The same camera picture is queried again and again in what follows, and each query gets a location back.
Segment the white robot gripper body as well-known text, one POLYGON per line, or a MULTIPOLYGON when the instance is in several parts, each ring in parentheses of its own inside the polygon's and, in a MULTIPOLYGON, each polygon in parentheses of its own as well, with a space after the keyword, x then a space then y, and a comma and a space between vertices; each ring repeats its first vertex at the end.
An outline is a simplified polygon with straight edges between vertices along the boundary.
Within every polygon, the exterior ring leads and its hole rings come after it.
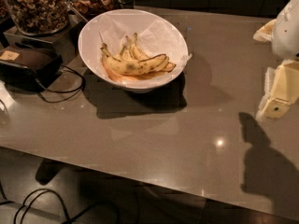
POLYGON ((272 34, 272 51, 281 59, 299 59, 299 0, 279 12, 272 34))

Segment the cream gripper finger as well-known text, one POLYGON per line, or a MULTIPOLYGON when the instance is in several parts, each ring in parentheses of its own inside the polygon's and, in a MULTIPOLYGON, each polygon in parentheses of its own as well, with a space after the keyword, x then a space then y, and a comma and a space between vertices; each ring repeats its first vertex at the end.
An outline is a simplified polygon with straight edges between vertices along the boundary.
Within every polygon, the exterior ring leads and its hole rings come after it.
POLYGON ((273 19, 262 26, 255 32, 253 39, 259 42, 271 42, 276 21, 276 19, 273 19))
POLYGON ((256 119, 281 119, 298 99, 299 62, 284 60, 277 68, 268 67, 256 119))

